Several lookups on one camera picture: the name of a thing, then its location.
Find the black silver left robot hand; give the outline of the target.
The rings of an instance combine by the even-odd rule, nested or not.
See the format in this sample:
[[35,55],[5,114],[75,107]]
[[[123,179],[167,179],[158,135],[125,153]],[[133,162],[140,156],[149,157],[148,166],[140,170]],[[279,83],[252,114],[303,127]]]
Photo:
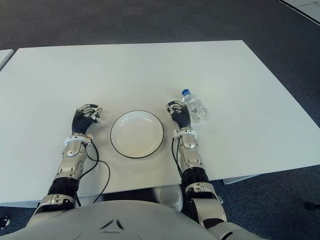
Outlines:
[[84,104],[79,107],[74,114],[71,133],[86,135],[88,128],[98,122],[103,108],[96,104]]

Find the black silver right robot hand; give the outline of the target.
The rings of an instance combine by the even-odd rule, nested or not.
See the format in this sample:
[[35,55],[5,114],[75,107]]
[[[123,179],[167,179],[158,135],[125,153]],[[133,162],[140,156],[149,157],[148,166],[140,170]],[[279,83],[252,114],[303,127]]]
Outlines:
[[177,123],[180,129],[191,127],[191,116],[185,103],[180,100],[170,101],[166,105],[166,110],[171,116],[171,119]]

